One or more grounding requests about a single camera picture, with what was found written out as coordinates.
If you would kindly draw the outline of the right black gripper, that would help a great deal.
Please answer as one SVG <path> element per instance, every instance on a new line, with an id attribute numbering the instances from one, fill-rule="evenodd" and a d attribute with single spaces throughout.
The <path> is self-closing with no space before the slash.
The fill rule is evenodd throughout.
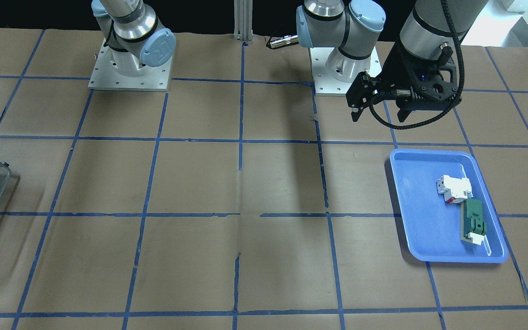
<path id="1" fill-rule="evenodd" d="M 462 97 L 454 52 L 450 44 L 444 43 L 436 49 L 434 59 L 423 59 L 396 41 L 384 61 L 381 80 L 362 71 L 346 92 L 352 121 L 358 122 L 364 109 L 383 99 L 396 101 L 400 123 L 415 110 L 443 111 L 458 105 Z"/>

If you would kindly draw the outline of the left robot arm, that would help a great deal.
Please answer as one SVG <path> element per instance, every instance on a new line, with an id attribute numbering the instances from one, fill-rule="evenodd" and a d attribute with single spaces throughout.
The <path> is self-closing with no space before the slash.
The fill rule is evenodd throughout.
<path id="1" fill-rule="evenodd" d="M 444 11 L 462 38 L 486 6 L 485 0 L 418 0 L 399 35 L 404 50 L 413 56 L 436 60 L 440 45 L 452 42 Z M 304 48 L 332 48 L 335 60 L 368 61 L 387 19 L 373 0 L 306 0 L 296 9 L 296 33 Z"/>

